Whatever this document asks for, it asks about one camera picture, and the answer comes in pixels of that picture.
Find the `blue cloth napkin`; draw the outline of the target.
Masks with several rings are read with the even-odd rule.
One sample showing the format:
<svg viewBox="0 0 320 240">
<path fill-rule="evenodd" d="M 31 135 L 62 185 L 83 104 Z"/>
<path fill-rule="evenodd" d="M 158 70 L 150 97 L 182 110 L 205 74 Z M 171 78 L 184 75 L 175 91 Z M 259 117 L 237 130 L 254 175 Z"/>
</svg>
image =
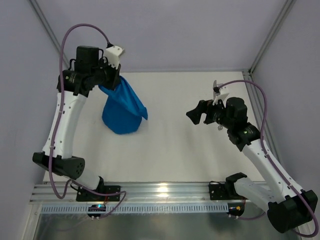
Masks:
<svg viewBox="0 0 320 240">
<path fill-rule="evenodd" d="M 147 108 L 124 77 L 120 77 L 120 84 L 115 90 L 102 85 L 98 87 L 107 95 L 102 121 L 115 134 L 134 133 L 139 129 L 142 119 L 148 119 Z"/>
</svg>

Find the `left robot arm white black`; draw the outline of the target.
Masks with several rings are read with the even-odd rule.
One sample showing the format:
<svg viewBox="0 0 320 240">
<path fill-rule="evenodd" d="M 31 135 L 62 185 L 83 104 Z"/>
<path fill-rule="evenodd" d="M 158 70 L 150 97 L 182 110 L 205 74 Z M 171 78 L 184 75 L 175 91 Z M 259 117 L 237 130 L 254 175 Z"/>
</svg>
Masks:
<svg viewBox="0 0 320 240">
<path fill-rule="evenodd" d="M 82 157 L 73 155 L 73 143 L 81 111 L 95 86 L 114 91 L 121 83 L 120 57 L 125 50 L 109 44 L 106 49 L 78 46 L 76 57 L 69 68 L 58 77 L 57 104 L 52 126 L 42 151 L 35 152 L 32 160 L 49 173 L 67 178 L 86 189 L 103 195 L 103 178 L 86 168 Z"/>
</svg>

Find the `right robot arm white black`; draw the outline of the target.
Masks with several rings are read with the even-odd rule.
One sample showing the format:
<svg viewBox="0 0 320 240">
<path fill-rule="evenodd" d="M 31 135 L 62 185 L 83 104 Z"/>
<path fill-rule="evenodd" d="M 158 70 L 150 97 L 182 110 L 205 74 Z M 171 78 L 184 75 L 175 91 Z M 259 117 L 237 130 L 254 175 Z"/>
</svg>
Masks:
<svg viewBox="0 0 320 240">
<path fill-rule="evenodd" d="M 243 173 L 225 179 L 230 196 L 241 196 L 262 209 L 271 225 L 280 233 L 297 228 L 313 220 L 318 197 L 313 190 L 305 191 L 277 162 L 267 144 L 261 140 L 260 131 L 248 121 L 248 108 L 242 98 L 200 100 L 186 113 L 194 125 L 202 114 L 204 124 L 217 123 L 227 129 L 229 140 L 256 167 L 269 189 L 255 183 Z"/>
</svg>

